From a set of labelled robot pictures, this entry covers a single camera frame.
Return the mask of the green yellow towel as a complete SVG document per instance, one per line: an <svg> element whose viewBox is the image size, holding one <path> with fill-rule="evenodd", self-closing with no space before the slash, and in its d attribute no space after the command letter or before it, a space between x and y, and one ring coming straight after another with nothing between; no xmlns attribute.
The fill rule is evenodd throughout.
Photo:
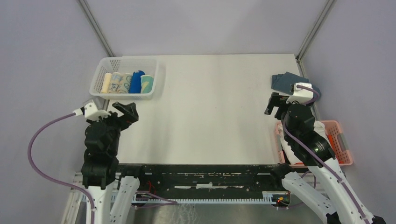
<svg viewBox="0 0 396 224"><path fill-rule="evenodd" d="M141 94L147 94L152 91L154 78L150 75L141 76Z"/></svg>

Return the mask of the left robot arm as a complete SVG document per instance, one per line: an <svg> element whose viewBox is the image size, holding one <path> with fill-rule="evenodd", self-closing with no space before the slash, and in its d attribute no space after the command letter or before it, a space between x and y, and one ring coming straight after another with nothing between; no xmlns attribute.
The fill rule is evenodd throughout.
<svg viewBox="0 0 396 224"><path fill-rule="evenodd" d="M84 163L81 169L86 190L87 216L89 224L110 222L110 203L116 170L120 133L139 120L135 103L127 105L115 102L113 108L121 112L100 110L94 102L82 107L82 114L88 122L85 130Z"/></svg>

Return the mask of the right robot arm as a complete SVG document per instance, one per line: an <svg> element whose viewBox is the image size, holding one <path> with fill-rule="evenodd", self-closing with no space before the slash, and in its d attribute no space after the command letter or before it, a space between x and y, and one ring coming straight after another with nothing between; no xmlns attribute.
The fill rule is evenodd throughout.
<svg viewBox="0 0 396 224"><path fill-rule="evenodd" d="M382 217L373 215L359 200L345 178L329 142L314 130L315 117L309 105L289 103L287 96L273 92L265 110L283 126L283 136L294 155L316 177L325 195L319 193L288 164L271 170L270 185L275 190L286 189L305 203L325 224L383 224Z"/></svg>

